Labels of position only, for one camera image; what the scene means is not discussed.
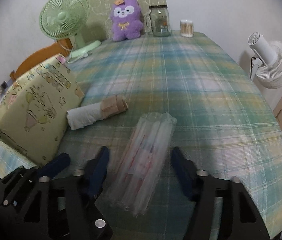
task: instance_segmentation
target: plush toy eye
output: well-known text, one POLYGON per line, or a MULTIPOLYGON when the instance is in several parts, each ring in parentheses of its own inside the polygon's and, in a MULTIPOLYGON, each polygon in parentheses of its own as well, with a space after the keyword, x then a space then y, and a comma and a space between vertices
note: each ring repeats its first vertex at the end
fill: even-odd
POLYGON ((120 7, 115 8, 115 10, 113 11, 113 15, 115 17, 119 16, 120 13, 121 13, 121 8, 120 7))
POLYGON ((134 7, 132 5, 128 5, 125 8, 125 11, 126 11, 127 14, 132 14, 132 13, 134 13, 134 7))

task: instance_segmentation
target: glass jar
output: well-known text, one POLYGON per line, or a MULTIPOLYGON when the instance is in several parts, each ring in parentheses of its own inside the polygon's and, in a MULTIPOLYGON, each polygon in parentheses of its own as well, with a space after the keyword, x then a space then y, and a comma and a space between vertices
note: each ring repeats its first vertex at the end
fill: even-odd
POLYGON ((153 36, 165 37, 171 35, 167 5, 150 6, 150 20, 153 36))

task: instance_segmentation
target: fan center hub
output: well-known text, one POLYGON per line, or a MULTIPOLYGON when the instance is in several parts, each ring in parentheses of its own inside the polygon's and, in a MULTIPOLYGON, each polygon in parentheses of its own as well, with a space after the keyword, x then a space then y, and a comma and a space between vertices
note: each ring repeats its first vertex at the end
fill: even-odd
POLYGON ((64 21, 67 17, 67 14, 65 12, 58 13, 58 20, 64 21))

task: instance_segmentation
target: yellow fabric box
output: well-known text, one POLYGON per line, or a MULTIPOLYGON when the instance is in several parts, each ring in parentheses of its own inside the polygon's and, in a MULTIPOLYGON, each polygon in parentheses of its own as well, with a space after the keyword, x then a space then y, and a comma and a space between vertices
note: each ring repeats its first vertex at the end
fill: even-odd
POLYGON ((54 158, 66 112, 84 96, 57 56, 24 73, 0 100, 0 145, 40 166, 54 158))

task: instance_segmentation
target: plush toy leg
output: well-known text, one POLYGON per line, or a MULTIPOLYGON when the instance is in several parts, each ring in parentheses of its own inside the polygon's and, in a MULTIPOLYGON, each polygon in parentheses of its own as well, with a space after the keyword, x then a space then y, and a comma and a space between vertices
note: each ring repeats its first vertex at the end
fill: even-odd
POLYGON ((140 37, 140 32, 135 31, 135 32, 130 32, 127 33, 127 39, 132 40, 140 37))
POLYGON ((113 35, 113 41, 123 41, 126 39, 124 32, 116 32, 113 35))

